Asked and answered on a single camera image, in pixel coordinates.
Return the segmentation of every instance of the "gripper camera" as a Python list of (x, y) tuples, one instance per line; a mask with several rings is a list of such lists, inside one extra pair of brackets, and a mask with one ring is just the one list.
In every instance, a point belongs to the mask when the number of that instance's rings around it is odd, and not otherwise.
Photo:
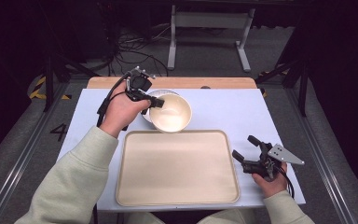
[[(105, 116), (107, 107), (109, 106), (110, 102), (115, 98), (117, 95), (125, 93), (133, 102), (141, 101), (141, 100), (149, 100), (150, 101), (150, 107), (162, 107), (164, 105), (164, 101), (158, 99), (155, 96), (151, 96), (146, 94), (146, 92), (150, 89), (152, 86), (151, 81), (149, 78), (156, 78), (156, 76), (150, 76), (146, 73), (145, 70), (141, 70), (139, 66), (133, 68), (132, 70), (126, 72), (123, 77), (121, 77), (118, 82), (112, 87), (110, 92), (107, 94), (105, 99), (103, 100), (103, 103), (99, 107), (97, 114), (99, 114), (97, 127), (101, 125), (103, 122), (103, 118)], [(118, 85), (122, 81), (126, 81), (127, 88), (123, 92), (120, 92), (116, 95), (112, 96), (113, 91), (115, 88), (117, 88)], [(142, 111), (142, 114), (146, 114), (147, 109)]]
[(252, 135), (249, 135), (248, 141), (256, 147), (260, 147), (261, 154), (259, 161), (247, 161), (238, 151), (232, 152), (232, 156), (241, 163), (244, 173), (259, 174), (267, 181), (272, 181), (278, 172), (282, 174), (281, 165), (283, 161), (300, 165), (305, 164), (293, 153), (278, 144), (273, 147), (271, 143), (261, 142)]

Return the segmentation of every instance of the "beige sleeve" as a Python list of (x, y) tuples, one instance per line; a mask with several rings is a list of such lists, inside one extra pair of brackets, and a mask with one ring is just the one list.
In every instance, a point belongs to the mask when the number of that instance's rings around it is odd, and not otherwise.
[(284, 190), (264, 200), (271, 223), (308, 224), (313, 221), (303, 213), (289, 193)]
[(228, 209), (217, 212), (197, 224), (255, 224), (253, 209)]
[(89, 223), (118, 140), (92, 127), (48, 172), (16, 223)]

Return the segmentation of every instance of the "metal frame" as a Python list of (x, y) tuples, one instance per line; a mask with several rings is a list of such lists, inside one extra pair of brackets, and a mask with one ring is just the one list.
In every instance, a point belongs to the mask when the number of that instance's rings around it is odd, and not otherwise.
[(356, 224), (357, 221), (351, 213), (350, 208), (348, 207), (341, 187), (337, 182), (336, 176), (334, 175), (327, 161), (324, 159), (324, 154), (322, 153), (322, 150), (318, 144), (318, 141), (316, 140), (315, 134), (310, 127), (307, 118), (302, 116), (302, 112), (300, 112), (298, 107), (296, 106), (298, 104), (298, 100), (296, 98), (295, 91), (293, 89), (286, 89), (286, 94), (291, 103), (292, 108), (296, 111), (298, 122), (300, 123), (310, 142), (310, 154), (312, 155), (316, 167), (321, 174), (322, 181), (324, 182), (327, 192), (330, 195), (331, 201), (333, 202), (333, 205), (337, 210), (337, 214), (341, 219), (341, 222), (346, 224)]
[(240, 55), (244, 72), (250, 72), (248, 58), (244, 50), (245, 42), (252, 25), (255, 9), (248, 13), (200, 13), (200, 12), (176, 12), (176, 6), (172, 6), (171, 15), (171, 43), (168, 55), (167, 67), (173, 70), (176, 56), (176, 27), (208, 27), (243, 29), (241, 41), (236, 41), (236, 48)]
[[(57, 88), (55, 92), (55, 99), (60, 99), (60, 97), (64, 94), (68, 83), (60, 83), (60, 86)], [(3, 213), (5, 206), (7, 205), (8, 200), (10, 199), (14, 189), (17, 187), (22, 174), (24, 173), (29, 161), (31, 160), (34, 152), (36, 151), (37, 144), (41, 138), (42, 132), (48, 125), (48, 121), (52, 117), (55, 108), (60, 103), (60, 100), (52, 101), (52, 104), (49, 106), (50, 109), (44, 113), (42, 113), (39, 121), (36, 124), (34, 132), (32, 133), (30, 139), (28, 140), (24, 150), (20, 154), (20, 157), (17, 159), (16, 164), (13, 166), (11, 171), (8, 174), (8, 177), (5, 181), (5, 184), (0, 190), (0, 216)]]

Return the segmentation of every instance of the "tray rim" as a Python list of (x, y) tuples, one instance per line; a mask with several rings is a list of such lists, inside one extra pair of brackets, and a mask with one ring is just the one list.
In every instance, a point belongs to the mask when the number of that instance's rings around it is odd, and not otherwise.
[(227, 145), (227, 152), (229, 155), (231, 155), (231, 147), (230, 147), (230, 143), (229, 143), (229, 139), (228, 139), (228, 135), (222, 131), (222, 130), (218, 130), (218, 129), (212, 129), (212, 130), (182, 130), (179, 133), (162, 133), (159, 130), (134, 130), (134, 131), (130, 131), (126, 134), (126, 136), (124, 137), (124, 141), (122, 144), (122, 148), (121, 148), (121, 158), (120, 158), (120, 165), (119, 165), (119, 170), (118, 170), (118, 176), (117, 176), (117, 183), (116, 183), (116, 195), (115, 195), (115, 200), (117, 201), (117, 203), (121, 206), (124, 207), (137, 207), (137, 206), (161, 206), (161, 205), (185, 205), (185, 204), (220, 204), (220, 203), (235, 203), (241, 196), (241, 189), (240, 189), (240, 184), (239, 184), (239, 180), (237, 177), (237, 172), (234, 166), (234, 161), (232, 159), (231, 156), (229, 163), (230, 163), (230, 167), (231, 167), (231, 171), (232, 174), (234, 176), (234, 182), (235, 182), (235, 190), (236, 190), (236, 197), (232, 200), (232, 201), (226, 201), (226, 202), (203, 202), (203, 203), (138, 203), (138, 204), (124, 204), (122, 203), (119, 199), (118, 199), (118, 194), (119, 194), (119, 182), (120, 179), (122, 177), (122, 165), (123, 165), (123, 158), (125, 156), (125, 144), (127, 142), (127, 138), (132, 135), (132, 134), (139, 134), (139, 133), (152, 133), (152, 134), (181, 134), (181, 133), (221, 133), (223, 136), (225, 136), (226, 138), (226, 145)]

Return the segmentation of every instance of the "human hand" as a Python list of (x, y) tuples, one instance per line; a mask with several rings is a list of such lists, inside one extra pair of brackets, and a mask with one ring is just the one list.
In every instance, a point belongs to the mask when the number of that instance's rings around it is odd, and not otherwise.
[[(285, 172), (287, 172), (286, 162), (282, 162), (282, 168)], [(266, 198), (269, 198), (272, 195), (287, 189), (286, 178), (280, 173), (278, 173), (276, 178), (271, 182), (268, 182), (258, 174), (252, 174), (252, 178), (254, 179), (255, 183), (263, 190), (264, 196)]]
[(120, 131), (133, 122), (144, 109), (150, 106), (148, 100), (133, 102), (124, 92), (126, 82), (121, 82), (113, 91), (111, 98), (117, 95), (109, 104), (106, 110), (105, 118), (100, 125), (101, 130), (117, 138)]

